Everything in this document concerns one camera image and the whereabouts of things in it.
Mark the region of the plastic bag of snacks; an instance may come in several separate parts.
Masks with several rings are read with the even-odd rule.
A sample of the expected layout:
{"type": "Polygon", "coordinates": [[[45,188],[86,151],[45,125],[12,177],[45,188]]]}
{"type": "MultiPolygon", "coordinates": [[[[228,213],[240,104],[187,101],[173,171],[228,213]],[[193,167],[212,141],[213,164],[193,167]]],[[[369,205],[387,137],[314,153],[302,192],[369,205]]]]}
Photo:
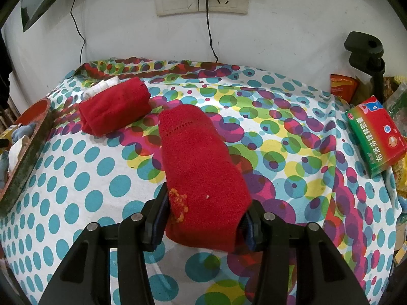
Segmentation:
{"type": "MultiPolygon", "coordinates": [[[[406,76],[388,77],[385,81],[384,107],[406,140],[406,76]]],[[[406,188],[406,154],[394,166],[396,186],[406,188]]]]}

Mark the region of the red round tray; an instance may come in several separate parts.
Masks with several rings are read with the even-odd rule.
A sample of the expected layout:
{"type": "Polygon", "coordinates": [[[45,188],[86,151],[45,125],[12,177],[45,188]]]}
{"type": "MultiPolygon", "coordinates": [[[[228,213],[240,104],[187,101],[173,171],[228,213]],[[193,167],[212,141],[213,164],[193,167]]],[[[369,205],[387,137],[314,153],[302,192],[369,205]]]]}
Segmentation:
{"type": "Polygon", "coordinates": [[[35,129],[27,144],[22,145],[20,155],[17,156],[17,161],[11,169],[10,177],[1,190],[2,218],[8,214],[17,202],[49,136],[54,122],[50,99],[43,98],[37,101],[17,119],[17,122],[22,125],[35,123],[35,129]]]}

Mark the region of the red green medicine box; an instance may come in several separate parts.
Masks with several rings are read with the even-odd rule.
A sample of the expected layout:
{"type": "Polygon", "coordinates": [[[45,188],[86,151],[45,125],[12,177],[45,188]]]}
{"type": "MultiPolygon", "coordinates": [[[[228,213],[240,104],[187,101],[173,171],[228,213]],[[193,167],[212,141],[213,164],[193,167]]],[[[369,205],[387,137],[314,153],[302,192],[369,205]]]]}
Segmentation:
{"type": "Polygon", "coordinates": [[[349,109],[346,116],[359,142],[370,177],[375,177],[405,156],[406,140],[375,96],[349,109]]]}

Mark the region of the polka dot bed sheet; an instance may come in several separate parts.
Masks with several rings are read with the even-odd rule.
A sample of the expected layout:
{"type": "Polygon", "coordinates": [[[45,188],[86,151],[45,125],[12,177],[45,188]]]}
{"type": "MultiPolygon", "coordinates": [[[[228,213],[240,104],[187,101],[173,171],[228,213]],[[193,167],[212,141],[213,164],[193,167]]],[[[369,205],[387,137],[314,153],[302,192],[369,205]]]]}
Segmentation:
{"type": "Polygon", "coordinates": [[[229,252],[249,199],[286,222],[317,222],[368,301],[389,283],[401,212],[391,171],[370,178],[339,98],[280,74],[137,58],[83,65],[49,94],[56,124],[14,208],[1,220],[7,263],[30,304],[89,222],[141,210],[163,183],[186,195],[179,223],[145,254],[158,304],[250,304],[260,254],[229,252]],[[138,78],[150,112],[98,138],[76,110],[98,81],[138,78]]]}

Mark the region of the black clamp stand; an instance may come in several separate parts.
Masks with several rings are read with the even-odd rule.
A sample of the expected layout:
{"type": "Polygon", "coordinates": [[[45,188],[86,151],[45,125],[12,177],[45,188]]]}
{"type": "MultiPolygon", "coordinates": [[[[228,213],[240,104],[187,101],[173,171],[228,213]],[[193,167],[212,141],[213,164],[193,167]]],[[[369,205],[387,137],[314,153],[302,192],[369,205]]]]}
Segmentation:
{"type": "Polygon", "coordinates": [[[384,47],[382,42],[372,35],[352,31],[348,34],[344,47],[351,53],[350,65],[369,75],[372,82],[372,94],[380,103],[384,103],[384,47]]]}

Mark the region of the light blue sock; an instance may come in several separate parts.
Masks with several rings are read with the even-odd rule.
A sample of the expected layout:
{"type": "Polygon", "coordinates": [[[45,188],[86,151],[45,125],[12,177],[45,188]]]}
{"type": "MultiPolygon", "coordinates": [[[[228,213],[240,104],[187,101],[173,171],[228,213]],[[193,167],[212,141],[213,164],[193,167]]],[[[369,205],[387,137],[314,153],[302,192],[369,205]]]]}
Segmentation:
{"type": "Polygon", "coordinates": [[[22,125],[12,133],[12,143],[15,144],[18,140],[24,136],[30,138],[35,131],[36,123],[31,122],[27,125],[22,125]]]}
{"type": "Polygon", "coordinates": [[[0,189],[3,189],[8,180],[9,155],[8,151],[1,154],[0,159],[0,189]]]}

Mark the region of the yellow medicine box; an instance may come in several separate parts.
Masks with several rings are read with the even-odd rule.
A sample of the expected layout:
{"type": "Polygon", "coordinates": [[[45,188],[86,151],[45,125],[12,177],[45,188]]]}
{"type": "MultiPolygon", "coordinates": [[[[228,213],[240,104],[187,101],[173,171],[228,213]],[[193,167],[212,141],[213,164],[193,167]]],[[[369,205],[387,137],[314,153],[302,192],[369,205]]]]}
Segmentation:
{"type": "Polygon", "coordinates": [[[1,133],[0,139],[8,139],[9,141],[11,141],[13,131],[15,131],[18,128],[19,128],[18,125],[11,125],[9,128],[7,128],[5,131],[1,133]]]}

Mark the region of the small white sock roll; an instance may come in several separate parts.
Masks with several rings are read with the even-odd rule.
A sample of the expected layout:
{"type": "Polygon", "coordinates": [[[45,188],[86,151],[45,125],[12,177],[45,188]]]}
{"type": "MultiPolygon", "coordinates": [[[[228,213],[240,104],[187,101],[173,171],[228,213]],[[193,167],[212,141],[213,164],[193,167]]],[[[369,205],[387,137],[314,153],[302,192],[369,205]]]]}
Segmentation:
{"type": "Polygon", "coordinates": [[[93,96],[99,94],[100,92],[102,92],[110,87],[113,87],[119,83],[120,83],[120,79],[118,77],[112,77],[107,80],[102,80],[84,91],[83,100],[86,101],[89,98],[92,98],[93,96]]]}

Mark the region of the red sock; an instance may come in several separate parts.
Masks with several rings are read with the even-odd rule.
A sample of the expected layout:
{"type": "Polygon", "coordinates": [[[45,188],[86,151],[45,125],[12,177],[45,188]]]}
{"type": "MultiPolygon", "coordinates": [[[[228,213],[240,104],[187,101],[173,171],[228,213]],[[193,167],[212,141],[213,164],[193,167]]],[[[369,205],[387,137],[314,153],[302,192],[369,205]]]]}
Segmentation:
{"type": "Polygon", "coordinates": [[[79,103],[82,131],[102,137],[151,112],[150,93],[137,77],[104,89],[79,103]]]}
{"type": "Polygon", "coordinates": [[[170,201],[167,237],[233,252],[252,198],[212,120],[197,106],[179,105],[159,114],[159,136],[170,201]]]}

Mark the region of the red snack packet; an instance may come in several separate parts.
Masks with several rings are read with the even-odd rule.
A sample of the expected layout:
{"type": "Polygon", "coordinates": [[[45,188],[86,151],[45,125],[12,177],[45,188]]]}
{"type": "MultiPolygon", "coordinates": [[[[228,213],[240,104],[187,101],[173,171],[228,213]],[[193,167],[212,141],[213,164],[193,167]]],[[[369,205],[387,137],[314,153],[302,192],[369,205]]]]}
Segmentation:
{"type": "Polygon", "coordinates": [[[350,103],[359,86],[357,79],[341,74],[330,75],[330,93],[350,103]]]}

